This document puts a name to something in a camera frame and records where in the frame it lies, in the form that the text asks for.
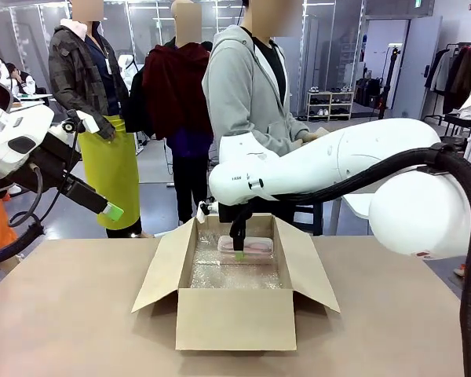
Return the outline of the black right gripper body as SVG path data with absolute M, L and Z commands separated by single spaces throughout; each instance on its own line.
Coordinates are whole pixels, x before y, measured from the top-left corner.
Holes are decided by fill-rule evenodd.
M 220 223 L 245 222 L 253 215 L 252 203 L 242 203 L 233 206 L 218 204 Z

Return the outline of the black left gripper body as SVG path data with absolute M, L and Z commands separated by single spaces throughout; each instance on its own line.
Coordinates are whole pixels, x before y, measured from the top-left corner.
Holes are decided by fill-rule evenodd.
M 48 133 L 43 142 L 35 147 L 25 162 L 13 172 L 13 181 L 35 191 L 38 188 L 38 181 L 31 168 L 36 166 L 42 175 L 42 192 L 51 188 L 58 189 L 61 195 L 71 201 L 95 214 L 100 214 L 107 207 L 108 200 L 82 179 L 71 174 L 71 169 L 80 158 L 81 154 L 73 146 Z

